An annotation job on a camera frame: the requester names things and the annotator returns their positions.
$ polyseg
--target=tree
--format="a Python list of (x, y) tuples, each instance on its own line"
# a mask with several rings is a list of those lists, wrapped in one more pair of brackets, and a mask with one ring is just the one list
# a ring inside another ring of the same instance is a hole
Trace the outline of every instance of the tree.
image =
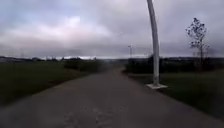
[(203, 66), (203, 59), (205, 57), (206, 50), (208, 49), (208, 45), (203, 43), (203, 39), (205, 38), (207, 28), (205, 24), (201, 23), (200, 20), (194, 18), (194, 21), (191, 25), (186, 29), (187, 35), (191, 39), (191, 48), (197, 48), (198, 54), (200, 57), (200, 68)]

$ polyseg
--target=distant building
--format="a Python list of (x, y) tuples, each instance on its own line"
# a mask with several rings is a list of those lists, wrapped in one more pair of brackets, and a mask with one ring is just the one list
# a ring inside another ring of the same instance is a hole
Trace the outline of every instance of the distant building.
[(0, 63), (5, 63), (5, 62), (21, 62), (21, 61), (23, 61), (23, 60), (22, 59), (19, 59), (19, 58), (0, 56)]

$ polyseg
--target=field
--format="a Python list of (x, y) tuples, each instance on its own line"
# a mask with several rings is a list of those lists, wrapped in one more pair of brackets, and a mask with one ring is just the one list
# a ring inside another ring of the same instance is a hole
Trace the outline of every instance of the field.
[[(205, 73), (162, 74), (160, 81), (168, 88), (159, 90), (176, 100), (224, 120), (224, 70)], [(129, 74), (140, 83), (152, 83), (152, 75)]]
[(85, 74), (65, 69), (63, 62), (0, 63), (0, 105)]

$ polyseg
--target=lamp post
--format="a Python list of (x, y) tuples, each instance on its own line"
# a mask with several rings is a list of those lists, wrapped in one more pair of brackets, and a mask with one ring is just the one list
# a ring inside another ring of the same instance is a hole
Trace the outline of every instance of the lamp post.
[(159, 84), (159, 39), (158, 39), (158, 29), (156, 23), (155, 10), (153, 7), (152, 0), (147, 0), (151, 28), (152, 28), (152, 40), (153, 40), (153, 85), (148, 85), (153, 89), (163, 88)]
[(130, 48), (130, 59), (132, 59), (132, 46), (129, 45), (128, 47)]

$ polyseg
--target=paved path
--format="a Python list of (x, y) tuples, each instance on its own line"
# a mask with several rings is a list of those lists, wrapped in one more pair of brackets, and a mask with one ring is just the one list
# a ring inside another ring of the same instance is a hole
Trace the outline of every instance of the paved path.
[(224, 128), (224, 124), (110, 71), (2, 109), (0, 128)]

